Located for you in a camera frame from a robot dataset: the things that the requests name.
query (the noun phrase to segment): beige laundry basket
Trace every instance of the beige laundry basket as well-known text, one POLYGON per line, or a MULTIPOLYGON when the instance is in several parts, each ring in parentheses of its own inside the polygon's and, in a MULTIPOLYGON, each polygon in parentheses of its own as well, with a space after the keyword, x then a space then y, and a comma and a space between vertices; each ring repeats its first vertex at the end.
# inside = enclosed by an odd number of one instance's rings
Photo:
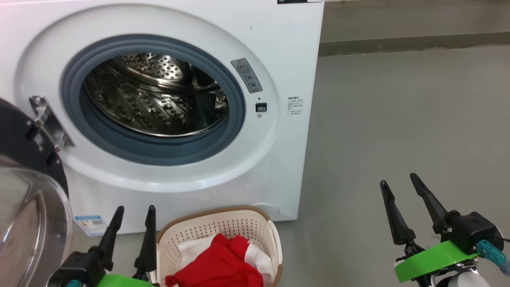
POLYGON ((158 269, 151 274, 152 281, 165 285, 165 276, 175 274, 181 264, 178 246, 188 240, 222 233, 227 238, 236 235, 252 239, 273 263, 276 286, 282 276, 282 246, 278 231, 269 216, 251 206, 240 206, 205 211, 174 220, 158 236, 158 269))

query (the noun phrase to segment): red fabric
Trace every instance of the red fabric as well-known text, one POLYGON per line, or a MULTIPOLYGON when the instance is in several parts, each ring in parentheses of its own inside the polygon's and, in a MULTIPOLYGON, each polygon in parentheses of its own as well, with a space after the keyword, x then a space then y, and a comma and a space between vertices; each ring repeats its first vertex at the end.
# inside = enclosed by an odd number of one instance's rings
POLYGON ((195 261, 175 275, 166 276, 165 283, 179 287, 263 287, 262 275, 244 262, 248 245, 241 236, 228 240, 218 234, 195 261))

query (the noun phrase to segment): metal hinge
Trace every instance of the metal hinge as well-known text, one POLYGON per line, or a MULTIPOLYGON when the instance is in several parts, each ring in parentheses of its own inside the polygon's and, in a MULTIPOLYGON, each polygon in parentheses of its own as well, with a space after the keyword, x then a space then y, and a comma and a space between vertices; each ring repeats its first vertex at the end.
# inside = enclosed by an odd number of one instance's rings
POLYGON ((55 151, 60 152, 65 147, 74 147, 74 143, 43 96, 31 96, 30 105, 36 115, 35 124, 49 136, 55 151))

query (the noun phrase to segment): teal connector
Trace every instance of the teal connector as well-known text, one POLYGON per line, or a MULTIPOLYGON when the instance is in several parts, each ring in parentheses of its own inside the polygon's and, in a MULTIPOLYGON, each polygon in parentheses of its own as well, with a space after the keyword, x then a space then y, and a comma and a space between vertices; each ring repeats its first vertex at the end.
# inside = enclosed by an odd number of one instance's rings
POLYGON ((506 255, 487 240, 478 242, 476 252, 499 267, 499 270, 501 270, 503 274, 510 276, 510 261, 506 260, 506 255))
POLYGON ((78 280, 72 280, 71 282, 69 282, 67 287, 82 287, 82 283, 79 282, 78 280))

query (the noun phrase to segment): white fabric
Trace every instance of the white fabric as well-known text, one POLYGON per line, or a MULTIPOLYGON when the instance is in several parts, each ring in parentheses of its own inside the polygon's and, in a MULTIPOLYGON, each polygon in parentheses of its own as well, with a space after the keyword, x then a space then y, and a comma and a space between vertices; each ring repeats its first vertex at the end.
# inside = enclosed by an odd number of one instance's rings
POLYGON ((215 235, 211 235, 209 237, 204 237, 196 240, 185 241, 179 244, 179 253, 181 254, 181 268, 182 270, 189 263, 195 261, 195 259, 202 254, 213 242, 215 235))
POLYGON ((274 281, 274 269, 271 258, 267 256, 264 251, 258 248, 255 244, 250 244, 244 255, 244 262, 255 267, 262 275, 264 280, 264 287, 271 286, 274 281))
MULTIPOLYGON (((195 261, 202 252, 206 251, 207 248, 211 246, 216 235, 217 234, 197 240, 185 241, 179 244, 179 253, 182 258, 181 268, 179 270, 182 270, 189 263, 195 261)), ((248 249, 244 255, 244 262, 257 269, 257 271, 262 275, 264 286, 271 286, 274 281, 274 269, 271 258, 259 247, 253 244, 251 240, 248 241, 248 243, 250 244, 248 245, 248 249)))

